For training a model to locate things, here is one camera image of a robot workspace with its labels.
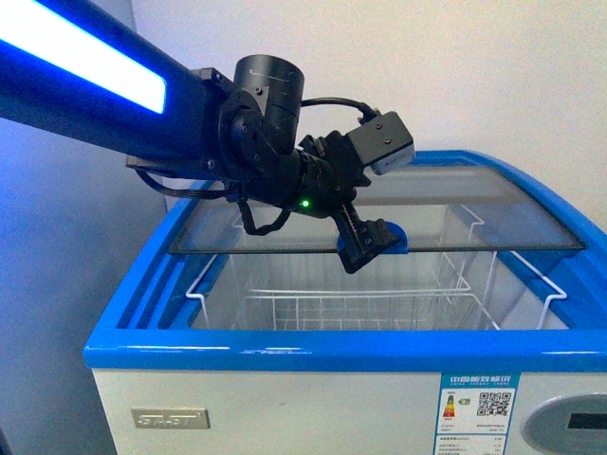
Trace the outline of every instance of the glowing light bar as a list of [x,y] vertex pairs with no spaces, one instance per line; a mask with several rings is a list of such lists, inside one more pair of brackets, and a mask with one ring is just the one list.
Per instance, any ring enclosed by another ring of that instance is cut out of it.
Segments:
[[33,0],[0,0],[0,40],[158,114],[166,82],[158,74]]

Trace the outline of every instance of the glass sliding lid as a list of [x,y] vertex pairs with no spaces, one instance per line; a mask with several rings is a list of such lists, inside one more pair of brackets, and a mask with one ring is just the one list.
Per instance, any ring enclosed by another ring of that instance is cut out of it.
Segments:
[[[407,233],[410,251],[582,249],[581,241],[538,202],[481,166],[410,167],[374,177],[354,201],[360,218],[383,218]],[[279,210],[249,201],[257,226]],[[199,201],[170,252],[314,253],[337,250],[332,219],[293,213],[264,237],[245,233],[240,211],[224,200]]]

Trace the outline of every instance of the chest freezer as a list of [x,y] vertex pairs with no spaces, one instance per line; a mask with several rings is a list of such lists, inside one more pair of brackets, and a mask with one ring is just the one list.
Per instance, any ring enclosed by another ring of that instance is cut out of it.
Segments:
[[330,222],[177,203],[84,348],[119,453],[606,453],[607,236],[471,152],[356,202],[405,234],[355,275]]

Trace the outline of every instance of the white wire rack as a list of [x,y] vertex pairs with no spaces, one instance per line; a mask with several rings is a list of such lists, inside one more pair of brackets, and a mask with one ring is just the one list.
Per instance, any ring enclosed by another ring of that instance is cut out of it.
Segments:
[[[460,227],[470,240],[484,222],[462,209],[471,216]],[[336,267],[334,255],[232,255],[207,297],[194,293],[206,270],[187,297],[200,300],[194,327],[205,329],[542,329],[547,318],[555,320],[550,302],[566,299],[566,293],[518,253],[511,254],[550,290],[543,302],[494,251],[380,256],[354,277]],[[412,260],[413,255],[421,256]]]

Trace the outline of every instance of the qr code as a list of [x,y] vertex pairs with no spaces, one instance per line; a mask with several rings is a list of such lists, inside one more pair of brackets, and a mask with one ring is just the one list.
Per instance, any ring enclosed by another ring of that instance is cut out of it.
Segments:
[[504,415],[508,416],[512,392],[482,392],[479,397],[476,415]]

